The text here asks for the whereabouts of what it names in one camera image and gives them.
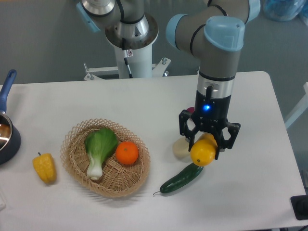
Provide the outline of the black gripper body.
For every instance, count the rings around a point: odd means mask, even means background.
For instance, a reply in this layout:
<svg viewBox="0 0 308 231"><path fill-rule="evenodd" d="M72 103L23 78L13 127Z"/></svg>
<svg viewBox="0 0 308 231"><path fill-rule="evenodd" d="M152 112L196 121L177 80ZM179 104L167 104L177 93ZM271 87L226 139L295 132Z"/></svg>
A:
<svg viewBox="0 0 308 231"><path fill-rule="evenodd" d="M202 132L212 133L216 129L221 133L227 126L227 115L231 96L225 98L207 98L196 92L194 112L191 116L195 127Z"/></svg>

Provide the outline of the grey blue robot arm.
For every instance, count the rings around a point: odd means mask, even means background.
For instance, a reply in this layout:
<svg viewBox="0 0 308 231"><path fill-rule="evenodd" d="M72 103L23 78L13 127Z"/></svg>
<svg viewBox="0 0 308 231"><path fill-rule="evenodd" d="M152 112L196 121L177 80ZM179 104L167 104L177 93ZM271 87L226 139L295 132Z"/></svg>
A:
<svg viewBox="0 0 308 231"><path fill-rule="evenodd" d="M212 134L217 152L231 149L240 130L227 119L244 31L260 11L258 0L208 0L199 14L177 14L166 26L168 42L200 60L194 111L179 115L190 146L197 132ZM94 32L104 31L116 52L120 78L152 76L156 20L142 0L79 0L77 11Z"/></svg>

